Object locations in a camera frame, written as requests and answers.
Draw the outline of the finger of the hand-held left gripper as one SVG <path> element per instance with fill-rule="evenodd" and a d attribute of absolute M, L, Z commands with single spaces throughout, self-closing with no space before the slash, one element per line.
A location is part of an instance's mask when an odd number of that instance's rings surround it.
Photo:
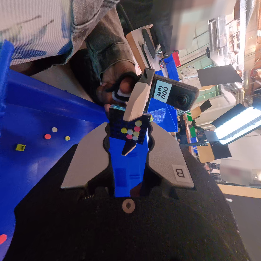
<path fill-rule="evenodd" d="M 122 156 L 128 155 L 136 147 L 135 141 L 126 141 L 122 150 Z"/>
<path fill-rule="evenodd" d="M 126 105 L 123 120 L 133 121 L 143 115 L 152 84 L 137 82 Z"/>

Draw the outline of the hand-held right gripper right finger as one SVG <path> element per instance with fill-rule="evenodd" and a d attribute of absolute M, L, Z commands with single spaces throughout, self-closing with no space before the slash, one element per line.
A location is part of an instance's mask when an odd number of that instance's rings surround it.
<path fill-rule="evenodd" d="M 178 141 L 155 122 L 149 124 L 148 137 L 148 169 L 171 186 L 194 188 Z"/>

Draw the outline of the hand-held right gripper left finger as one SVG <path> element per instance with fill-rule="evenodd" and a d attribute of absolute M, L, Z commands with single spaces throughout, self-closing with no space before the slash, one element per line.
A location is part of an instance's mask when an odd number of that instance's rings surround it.
<path fill-rule="evenodd" d="M 104 122 L 80 140 L 61 188 L 82 188 L 109 166 L 109 151 L 104 145 L 106 127 L 108 123 Z"/>

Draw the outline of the cluster of coloured round studs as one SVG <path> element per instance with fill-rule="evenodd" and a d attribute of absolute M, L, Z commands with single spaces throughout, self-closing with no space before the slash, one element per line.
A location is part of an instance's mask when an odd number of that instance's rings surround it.
<path fill-rule="evenodd" d="M 139 140 L 139 137 L 141 136 L 141 126 L 142 121 L 136 120 L 134 126 L 131 126 L 131 128 L 122 127 L 120 132 L 124 135 L 126 139 L 132 139 L 133 141 L 137 142 Z"/>

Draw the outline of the black toy brick plate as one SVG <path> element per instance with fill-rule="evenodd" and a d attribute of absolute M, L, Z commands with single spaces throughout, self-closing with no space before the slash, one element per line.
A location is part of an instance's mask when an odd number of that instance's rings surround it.
<path fill-rule="evenodd" d="M 111 105 L 109 109 L 109 125 L 110 125 L 110 137 L 115 139 L 120 139 L 124 141 L 133 141 L 128 140 L 124 137 L 124 135 L 120 132 L 122 127 L 131 128 L 134 127 L 134 123 L 136 120 L 142 121 L 141 126 L 141 136 L 139 140 L 136 142 L 137 144 L 142 145 L 145 140 L 145 135 L 148 130 L 149 123 L 151 122 L 151 115 L 144 113 L 140 118 L 137 118 L 133 121 L 126 122 L 123 120 L 123 115 L 125 113 L 125 107 L 121 107 L 118 105 Z"/>

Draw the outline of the large blue storage bin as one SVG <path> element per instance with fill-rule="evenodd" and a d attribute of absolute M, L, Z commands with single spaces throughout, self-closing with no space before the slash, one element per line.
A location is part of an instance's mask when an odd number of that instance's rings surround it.
<path fill-rule="evenodd" d="M 92 256 L 94 246 L 78 250 L 74 241 L 95 243 L 110 229 L 88 234 L 84 188 L 61 188 L 80 140 L 107 122 L 104 109 L 78 96 L 9 70 L 5 113 L 1 116 L 1 260 L 68 260 Z M 50 134 L 51 139 L 44 139 Z M 26 145 L 16 151 L 16 145 Z"/>

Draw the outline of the person's left hand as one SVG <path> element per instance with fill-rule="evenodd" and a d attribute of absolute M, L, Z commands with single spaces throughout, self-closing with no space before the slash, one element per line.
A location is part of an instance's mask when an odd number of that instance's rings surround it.
<path fill-rule="evenodd" d="M 135 66 L 129 61 L 119 61 L 105 70 L 102 76 L 102 84 L 97 88 L 96 94 L 98 100 L 104 105 L 105 112 L 108 114 L 111 104 L 119 104 L 119 102 L 113 100 L 112 93 L 106 90 L 113 86 L 116 81 L 125 73 L 132 72 L 136 74 Z M 132 76 L 126 76 L 122 79 L 119 90 L 123 94 L 131 94 L 136 84 L 135 79 Z"/>

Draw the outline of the red storage bin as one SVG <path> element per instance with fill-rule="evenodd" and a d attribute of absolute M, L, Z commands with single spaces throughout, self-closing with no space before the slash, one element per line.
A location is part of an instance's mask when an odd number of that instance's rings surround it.
<path fill-rule="evenodd" d="M 173 60 L 175 62 L 176 67 L 181 66 L 180 58 L 179 58 L 179 51 L 176 50 L 172 53 Z"/>

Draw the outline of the black light stand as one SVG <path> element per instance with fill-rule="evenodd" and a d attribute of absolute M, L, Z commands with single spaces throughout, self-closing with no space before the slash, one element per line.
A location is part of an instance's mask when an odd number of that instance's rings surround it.
<path fill-rule="evenodd" d="M 188 64 L 191 64 L 192 62 L 207 56 L 207 52 L 209 51 L 209 45 L 203 46 L 183 57 L 180 57 L 179 55 L 179 59 L 180 59 L 180 65 L 178 67 L 182 67 L 182 66 L 186 66 Z"/>

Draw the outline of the small black photo flag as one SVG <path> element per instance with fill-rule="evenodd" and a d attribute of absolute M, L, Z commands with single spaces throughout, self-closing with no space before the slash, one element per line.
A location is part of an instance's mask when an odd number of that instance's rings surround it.
<path fill-rule="evenodd" d="M 210 146 L 214 155 L 214 160 L 232 157 L 228 145 L 222 145 L 220 142 L 212 142 L 210 143 Z"/>

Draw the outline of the wooden board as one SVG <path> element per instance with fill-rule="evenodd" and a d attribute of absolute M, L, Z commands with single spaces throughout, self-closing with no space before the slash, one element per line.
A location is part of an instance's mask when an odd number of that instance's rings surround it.
<path fill-rule="evenodd" d="M 147 59 L 142 52 L 142 44 L 144 43 L 144 39 L 142 36 L 143 28 L 145 28 L 148 31 L 148 34 L 152 40 L 149 26 L 143 26 L 143 27 L 140 27 L 138 29 L 131 31 L 130 33 L 128 33 L 126 35 L 126 39 L 130 45 L 130 48 L 133 52 L 136 62 L 142 72 L 144 72 L 145 68 L 152 68 L 152 69 L 155 69 L 155 71 L 159 71 L 161 68 L 158 63 L 159 58 L 157 57 L 157 55 L 156 55 L 155 59 L 152 59 L 146 44 L 144 46 L 145 47 L 144 49 L 145 49 L 145 53 L 147 55 Z"/>

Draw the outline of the black oblong pad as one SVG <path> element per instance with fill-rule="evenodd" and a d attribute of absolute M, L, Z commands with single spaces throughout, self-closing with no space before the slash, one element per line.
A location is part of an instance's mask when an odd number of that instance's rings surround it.
<path fill-rule="evenodd" d="M 151 40 L 151 38 L 148 34 L 148 31 L 145 28 L 142 29 L 142 36 L 143 36 L 143 39 L 144 39 L 144 43 L 142 44 L 142 52 L 143 52 L 144 56 L 147 59 L 147 55 L 146 55 L 145 49 L 144 49 L 145 48 L 144 46 L 146 44 L 152 59 L 155 59 L 155 57 L 156 57 L 155 46 L 154 46 L 154 43 L 153 43 L 153 41 Z"/>

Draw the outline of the LED light panel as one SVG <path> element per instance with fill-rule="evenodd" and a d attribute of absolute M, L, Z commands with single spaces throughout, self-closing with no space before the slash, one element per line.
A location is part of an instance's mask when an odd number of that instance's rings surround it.
<path fill-rule="evenodd" d="M 211 124 L 216 128 L 214 132 L 218 141 L 228 145 L 260 127 L 261 110 L 238 103 Z"/>

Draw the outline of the person's striped shirt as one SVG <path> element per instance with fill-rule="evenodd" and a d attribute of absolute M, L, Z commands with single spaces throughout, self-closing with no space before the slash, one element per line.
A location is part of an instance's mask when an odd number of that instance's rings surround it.
<path fill-rule="evenodd" d="M 1 0 L 1 44 L 14 46 L 11 65 L 58 55 L 65 63 L 118 2 Z"/>

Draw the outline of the silver air duct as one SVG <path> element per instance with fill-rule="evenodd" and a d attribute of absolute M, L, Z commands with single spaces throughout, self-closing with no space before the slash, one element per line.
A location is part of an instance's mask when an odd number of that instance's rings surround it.
<path fill-rule="evenodd" d="M 223 55 L 223 35 L 219 27 L 219 17 L 208 20 L 210 52 L 217 51 L 219 56 Z"/>

